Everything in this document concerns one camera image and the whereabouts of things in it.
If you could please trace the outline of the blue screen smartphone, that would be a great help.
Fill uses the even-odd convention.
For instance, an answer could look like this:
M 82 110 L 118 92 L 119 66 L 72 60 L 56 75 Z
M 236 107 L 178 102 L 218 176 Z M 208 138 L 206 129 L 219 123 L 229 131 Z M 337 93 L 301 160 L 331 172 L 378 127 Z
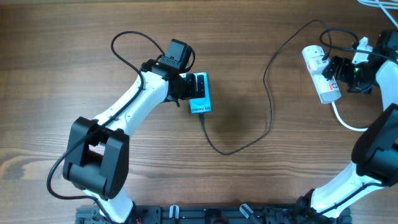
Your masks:
M 189 100 L 191 114 L 209 113 L 212 111 L 208 74 L 194 73 L 199 98 Z

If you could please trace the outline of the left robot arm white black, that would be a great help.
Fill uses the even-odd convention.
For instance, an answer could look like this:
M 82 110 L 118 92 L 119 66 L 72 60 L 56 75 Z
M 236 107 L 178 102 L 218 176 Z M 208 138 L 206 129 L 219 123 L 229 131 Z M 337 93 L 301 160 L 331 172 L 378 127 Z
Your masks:
M 136 70 L 137 80 L 117 102 L 93 119 L 79 117 L 72 124 L 63 177 L 97 204 L 105 222 L 133 219 L 135 203 L 124 183 L 136 129 L 161 103 L 204 97 L 204 82 L 189 72 L 194 61 L 194 50 L 173 39 L 166 52 Z

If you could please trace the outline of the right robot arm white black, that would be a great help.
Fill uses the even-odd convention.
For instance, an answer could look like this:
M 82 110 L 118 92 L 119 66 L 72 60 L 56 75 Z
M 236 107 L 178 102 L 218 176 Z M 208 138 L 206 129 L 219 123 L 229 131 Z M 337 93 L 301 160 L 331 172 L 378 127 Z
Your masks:
M 361 133 L 347 167 L 322 187 L 300 197 L 294 223 L 340 223 L 342 212 L 367 194 L 397 183 L 397 30 L 384 30 L 375 46 L 356 38 L 348 49 L 352 59 L 330 57 L 318 45 L 303 49 L 306 66 L 322 103 L 340 98 L 337 81 L 350 93 L 370 93 L 378 87 L 382 114 Z

